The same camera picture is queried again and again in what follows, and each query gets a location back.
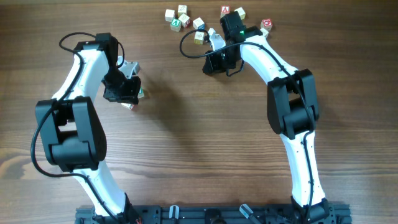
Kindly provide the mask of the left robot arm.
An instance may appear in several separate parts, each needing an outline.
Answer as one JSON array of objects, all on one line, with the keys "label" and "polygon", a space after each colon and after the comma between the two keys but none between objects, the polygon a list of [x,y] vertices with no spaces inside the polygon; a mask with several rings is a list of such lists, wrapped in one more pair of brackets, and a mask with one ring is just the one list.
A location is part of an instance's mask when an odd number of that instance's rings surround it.
[{"label": "left robot arm", "polygon": [[[103,96],[109,102],[138,104],[139,64],[119,55],[122,49],[110,33],[77,43],[71,49],[73,66],[61,89],[35,106],[37,128],[30,147],[34,167],[47,177],[73,177],[93,202],[92,208],[76,211],[76,223],[142,221],[106,164],[106,135],[93,104],[100,85],[104,85]],[[59,166],[61,174],[51,174],[39,166],[35,155],[38,139],[48,163]]]}]

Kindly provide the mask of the green J letter block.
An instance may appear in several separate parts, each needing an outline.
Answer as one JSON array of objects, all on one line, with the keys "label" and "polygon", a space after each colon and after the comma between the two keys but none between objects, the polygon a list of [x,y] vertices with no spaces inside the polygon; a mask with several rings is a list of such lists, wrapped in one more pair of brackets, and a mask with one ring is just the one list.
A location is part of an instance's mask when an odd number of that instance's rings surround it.
[{"label": "green J letter block", "polygon": [[144,90],[142,88],[139,89],[139,93],[137,95],[138,98],[143,98],[144,97]]}]

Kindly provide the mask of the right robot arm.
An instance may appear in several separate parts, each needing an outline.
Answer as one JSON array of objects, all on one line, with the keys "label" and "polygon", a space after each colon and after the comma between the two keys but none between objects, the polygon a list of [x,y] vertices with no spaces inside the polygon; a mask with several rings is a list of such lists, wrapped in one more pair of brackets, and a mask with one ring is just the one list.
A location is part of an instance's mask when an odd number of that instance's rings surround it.
[{"label": "right robot arm", "polygon": [[328,216],[315,157],[315,123],[319,118],[315,79],[283,60],[256,27],[246,27],[239,14],[220,19],[224,37],[209,31],[203,73],[212,75],[248,63],[267,85],[267,118],[284,143],[292,174],[293,220],[315,223]]}]

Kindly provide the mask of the red sided picture block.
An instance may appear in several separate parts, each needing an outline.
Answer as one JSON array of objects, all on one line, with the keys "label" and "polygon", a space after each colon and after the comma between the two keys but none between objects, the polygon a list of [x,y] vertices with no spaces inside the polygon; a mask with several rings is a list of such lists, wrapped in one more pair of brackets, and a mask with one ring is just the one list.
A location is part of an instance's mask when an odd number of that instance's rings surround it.
[{"label": "red sided picture block", "polygon": [[132,110],[134,108],[134,105],[129,103],[122,103],[121,105],[129,110]]}]

